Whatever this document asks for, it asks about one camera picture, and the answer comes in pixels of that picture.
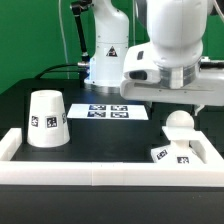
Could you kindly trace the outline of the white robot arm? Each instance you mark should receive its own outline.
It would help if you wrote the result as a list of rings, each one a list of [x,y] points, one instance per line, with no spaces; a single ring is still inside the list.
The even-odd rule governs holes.
[[[96,51],[85,86],[128,100],[224,106],[224,71],[202,70],[202,36],[217,0],[134,0],[150,41],[128,45],[127,16],[92,0]]]

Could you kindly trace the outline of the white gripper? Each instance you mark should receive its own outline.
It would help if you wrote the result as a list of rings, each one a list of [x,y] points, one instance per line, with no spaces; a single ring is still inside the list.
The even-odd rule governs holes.
[[[158,69],[158,83],[126,79],[123,74],[121,96],[128,100],[191,104],[194,116],[204,105],[224,106],[224,61],[199,59],[190,66]]]

